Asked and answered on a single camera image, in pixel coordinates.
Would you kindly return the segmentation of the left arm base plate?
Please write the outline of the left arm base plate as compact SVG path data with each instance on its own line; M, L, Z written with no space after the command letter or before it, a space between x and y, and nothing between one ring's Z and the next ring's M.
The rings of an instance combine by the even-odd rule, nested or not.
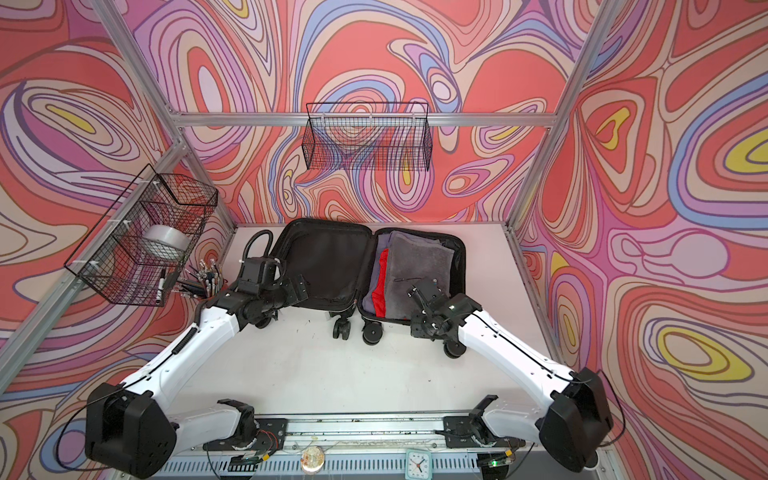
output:
M273 454L282 450L286 440L288 419L271 417L241 421L233 435L207 442L205 451L253 451Z

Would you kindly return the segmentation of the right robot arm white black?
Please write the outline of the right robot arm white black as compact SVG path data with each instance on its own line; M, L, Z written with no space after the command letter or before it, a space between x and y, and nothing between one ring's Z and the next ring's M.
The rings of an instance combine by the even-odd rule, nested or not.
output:
M463 416L463 425L444 429L446 441L487 448L510 440L531 442L571 472L597 466L598 452L614 426L598 373L589 368L575 371L538 352L463 293L449 297L429 287L412 288L408 296L416 305L412 337L442 341L451 358L468 350L480 354L535 404L522 411L488 394Z

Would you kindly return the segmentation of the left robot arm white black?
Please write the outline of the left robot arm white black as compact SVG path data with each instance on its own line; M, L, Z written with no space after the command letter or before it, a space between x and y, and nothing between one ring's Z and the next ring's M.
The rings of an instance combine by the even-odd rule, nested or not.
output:
M117 385L103 383L89 396L85 456L108 468L147 479L174 455L209 442L249 450L260 426L251 405L222 399L212 407L171 415L168 410L194 374L248 325L271 321L308 297L296 275L242 290L235 282L194 311L189 327L155 359Z

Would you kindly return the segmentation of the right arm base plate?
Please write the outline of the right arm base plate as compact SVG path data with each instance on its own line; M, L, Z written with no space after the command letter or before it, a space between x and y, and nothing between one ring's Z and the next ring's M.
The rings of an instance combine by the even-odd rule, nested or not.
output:
M442 428L435 433L444 438L448 448L504 447L515 451L527 445L526 440L517 437L496 436L481 419L470 415L445 416L442 422Z

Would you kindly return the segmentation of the black suitcase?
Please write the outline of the black suitcase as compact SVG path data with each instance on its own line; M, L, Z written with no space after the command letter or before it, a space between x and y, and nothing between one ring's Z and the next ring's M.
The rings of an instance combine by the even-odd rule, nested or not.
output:
M301 218L283 229L269 254L281 261L281 270L287 276L304 277L308 299L299 303L299 307L330 313L335 320L333 335L343 339L348 338L351 330L350 316L354 312L360 313L363 341L374 346L381 341L384 324L402 325L410 330L410 321L415 314L410 320L378 317L374 309L367 310L368 304L363 302L377 236L393 232L438 240L452 249L450 285L440 288L449 297L464 294L466 246L450 234L395 227L373 231L356 223Z

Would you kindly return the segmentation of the grey towel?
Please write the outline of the grey towel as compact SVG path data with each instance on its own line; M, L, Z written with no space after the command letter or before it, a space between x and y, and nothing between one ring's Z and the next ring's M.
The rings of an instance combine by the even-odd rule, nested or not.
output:
M453 256L454 251L438 240L393 232L385 272L384 317L410 320L417 304L408 292L423 279L436 281L438 287L448 287Z

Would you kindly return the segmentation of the purple jeans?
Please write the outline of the purple jeans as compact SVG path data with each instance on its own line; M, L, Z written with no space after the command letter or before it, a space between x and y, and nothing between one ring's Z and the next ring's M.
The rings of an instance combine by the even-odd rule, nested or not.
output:
M380 257L383 251L388 248L390 244L391 235L392 233L385 233L377 236L376 247L374 249L374 255L373 255L373 264L371 267L371 272L368 274L368 281L366 284L365 296L363 297L363 302L368 304L367 310L369 311L373 309L372 295L373 295L373 291L375 290L378 284L379 271L380 271Z

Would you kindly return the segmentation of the red t-shirt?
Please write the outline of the red t-shirt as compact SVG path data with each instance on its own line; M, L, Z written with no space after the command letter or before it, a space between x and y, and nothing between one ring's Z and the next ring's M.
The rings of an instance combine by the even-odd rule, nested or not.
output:
M379 256L379 273L374 290L371 293L374 313L378 317L386 316L386 276L389 250L384 249Z

